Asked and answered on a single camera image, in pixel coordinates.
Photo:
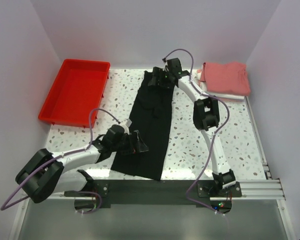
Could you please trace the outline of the black t shirt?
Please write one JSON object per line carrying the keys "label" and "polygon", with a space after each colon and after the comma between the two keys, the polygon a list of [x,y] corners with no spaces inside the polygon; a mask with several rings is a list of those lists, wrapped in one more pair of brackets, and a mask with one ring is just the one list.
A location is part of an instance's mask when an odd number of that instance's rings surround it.
{"label": "black t shirt", "polygon": [[129,119],[130,131],[138,130],[147,152],[116,153],[111,170],[131,176],[161,180],[168,149],[174,89],[150,87],[152,72],[145,71]]}

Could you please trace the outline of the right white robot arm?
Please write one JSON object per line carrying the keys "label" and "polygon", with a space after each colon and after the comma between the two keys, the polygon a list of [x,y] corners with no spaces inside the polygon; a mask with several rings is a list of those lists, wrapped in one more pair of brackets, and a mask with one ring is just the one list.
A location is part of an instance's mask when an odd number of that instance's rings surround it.
{"label": "right white robot arm", "polygon": [[193,124],[203,135],[209,148],[208,160],[212,164],[213,192],[225,196],[236,178],[225,156],[218,137],[220,113],[219,99],[204,92],[194,80],[191,72],[183,70],[178,58],[163,59],[165,68],[154,67],[149,87],[180,88],[193,102]]}

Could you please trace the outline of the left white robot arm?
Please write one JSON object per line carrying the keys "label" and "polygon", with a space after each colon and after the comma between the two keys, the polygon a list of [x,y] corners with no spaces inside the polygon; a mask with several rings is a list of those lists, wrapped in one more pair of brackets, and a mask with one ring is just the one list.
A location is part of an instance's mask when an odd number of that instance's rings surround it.
{"label": "left white robot arm", "polygon": [[79,167],[100,163],[112,153],[132,155],[149,150],[138,130],[132,132],[126,124],[114,124],[105,134],[87,146],[72,151],[37,151],[16,176],[16,183],[34,203],[41,203],[51,194],[67,191],[61,175]]}

